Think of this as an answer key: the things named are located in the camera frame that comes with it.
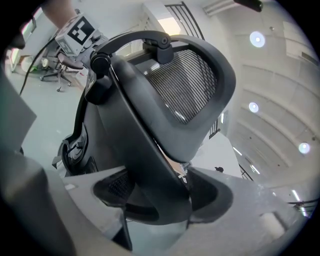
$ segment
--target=white wall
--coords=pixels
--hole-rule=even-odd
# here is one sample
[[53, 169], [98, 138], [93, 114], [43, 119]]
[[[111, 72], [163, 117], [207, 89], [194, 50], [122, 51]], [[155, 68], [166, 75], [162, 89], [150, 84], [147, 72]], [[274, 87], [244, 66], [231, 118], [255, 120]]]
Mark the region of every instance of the white wall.
[[25, 48], [21, 51], [21, 55], [36, 55], [49, 41], [56, 29], [56, 26], [45, 14], [41, 13], [36, 19], [36, 29], [25, 42]]
[[143, 0], [73, 0], [74, 8], [88, 14], [108, 38], [135, 27], [140, 20]]
[[232, 145], [220, 132], [199, 148], [191, 162], [194, 167], [212, 171], [216, 171], [215, 167], [222, 167], [224, 174], [242, 178]]

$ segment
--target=floor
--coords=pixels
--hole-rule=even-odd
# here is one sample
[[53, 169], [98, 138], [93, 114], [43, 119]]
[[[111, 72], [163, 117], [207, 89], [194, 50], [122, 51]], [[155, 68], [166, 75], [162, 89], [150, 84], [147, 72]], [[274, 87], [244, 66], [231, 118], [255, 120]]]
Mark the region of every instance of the floor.
[[[25, 77], [5, 69], [6, 75], [14, 88], [19, 92]], [[73, 132], [78, 102], [82, 93], [79, 86], [61, 80], [65, 90], [57, 92], [59, 86], [56, 77], [40, 81], [40, 75], [32, 75], [22, 93], [22, 98], [36, 114], [22, 144], [24, 155], [36, 160], [45, 169], [55, 170], [51, 165], [57, 155], [62, 140]]]

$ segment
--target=white ceiling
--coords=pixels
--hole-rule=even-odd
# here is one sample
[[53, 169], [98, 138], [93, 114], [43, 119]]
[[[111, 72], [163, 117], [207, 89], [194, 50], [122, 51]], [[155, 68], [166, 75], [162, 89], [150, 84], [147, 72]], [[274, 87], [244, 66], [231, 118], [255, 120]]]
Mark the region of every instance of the white ceiling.
[[[236, 6], [217, 16], [233, 34], [242, 63], [243, 91], [231, 143], [262, 176], [271, 177], [304, 158], [300, 143], [308, 142], [313, 151], [320, 148], [320, 70], [287, 55], [284, 22], [295, 22], [278, 4], [265, 2], [261, 13]], [[262, 48], [250, 43], [253, 31], [265, 36]], [[303, 42], [297, 46], [310, 47], [304, 34], [299, 38]], [[250, 102], [258, 104], [258, 113], [250, 112]]]

